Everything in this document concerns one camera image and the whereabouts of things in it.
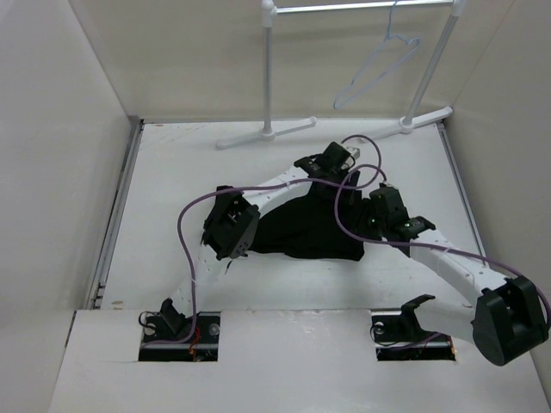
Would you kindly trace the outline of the black trousers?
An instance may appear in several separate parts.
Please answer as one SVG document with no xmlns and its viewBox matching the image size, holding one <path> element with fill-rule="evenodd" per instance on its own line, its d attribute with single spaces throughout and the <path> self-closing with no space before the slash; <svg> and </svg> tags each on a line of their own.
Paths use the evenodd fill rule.
<svg viewBox="0 0 551 413">
<path fill-rule="evenodd" d="M 203 224 L 201 246 L 218 261 L 248 251 L 304 260 L 358 262 L 363 242 L 337 225 L 337 184 L 319 178 L 275 181 L 260 187 L 220 186 Z"/>
</svg>

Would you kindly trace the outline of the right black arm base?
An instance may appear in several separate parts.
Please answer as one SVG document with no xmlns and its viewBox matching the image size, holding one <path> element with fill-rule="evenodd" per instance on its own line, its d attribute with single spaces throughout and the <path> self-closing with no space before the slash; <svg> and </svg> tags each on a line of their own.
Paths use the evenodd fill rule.
<svg viewBox="0 0 551 413">
<path fill-rule="evenodd" d="M 378 361 L 455 361 L 450 336 L 424 330 L 415 311 L 436 297 L 423 294 L 401 307 L 373 309 L 369 334 Z"/>
</svg>

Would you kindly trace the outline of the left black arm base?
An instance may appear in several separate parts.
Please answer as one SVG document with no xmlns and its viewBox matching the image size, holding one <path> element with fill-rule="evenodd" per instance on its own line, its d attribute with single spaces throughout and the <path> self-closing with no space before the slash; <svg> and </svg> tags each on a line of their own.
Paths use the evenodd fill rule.
<svg viewBox="0 0 551 413">
<path fill-rule="evenodd" d="M 202 312 L 198 315 L 195 333 L 179 342 L 158 313 L 143 311 L 139 314 L 142 336 L 139 361 L 152 362 L 202 362 L 217 361 L 219 353 L 219 312 Z"/>
</svg>

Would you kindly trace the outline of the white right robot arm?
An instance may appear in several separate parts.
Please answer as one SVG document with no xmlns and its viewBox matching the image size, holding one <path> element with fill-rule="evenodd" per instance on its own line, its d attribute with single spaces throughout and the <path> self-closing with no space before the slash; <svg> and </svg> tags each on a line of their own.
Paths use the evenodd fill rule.
<svg viewBox="0 0 551 413">
<path fill-rule="evenodd" d="M 357 228 L 368 241 L 389 244 L 427 267 L 467 301 L 453 305 L 428 293 L 411 299 L 390 321 L 374 320 L 378 342 L 416 347 L 444 334 L 504 366 L 549 339 L 550 307 L 531 280 L 458 250 L 428 219 L 409 215 L 397 188 L 381 184 L 362 200 Z"/>
</svg>

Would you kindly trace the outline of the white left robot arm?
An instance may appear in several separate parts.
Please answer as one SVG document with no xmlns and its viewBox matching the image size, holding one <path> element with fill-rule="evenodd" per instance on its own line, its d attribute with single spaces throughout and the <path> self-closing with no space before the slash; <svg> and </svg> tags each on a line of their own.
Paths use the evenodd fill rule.
<svg viewBox="0 0 551 413">
<path fill-rule="evenodd" d="M 353 170 L 359 150 L 330 143 L 302 157 L 280 175 L 253 187 L 219 186 L 201 234 L 199 256 L 189 260 L 190 280 L 160 307 L 166 339 L 181 343 L 195 335 L 209 287 L 248 251 L 293 258 L 359 261 L 362 243 L 343 234 L 333 216 L 336 196 L 354 216 L 362 192 Z"/>
</svg>

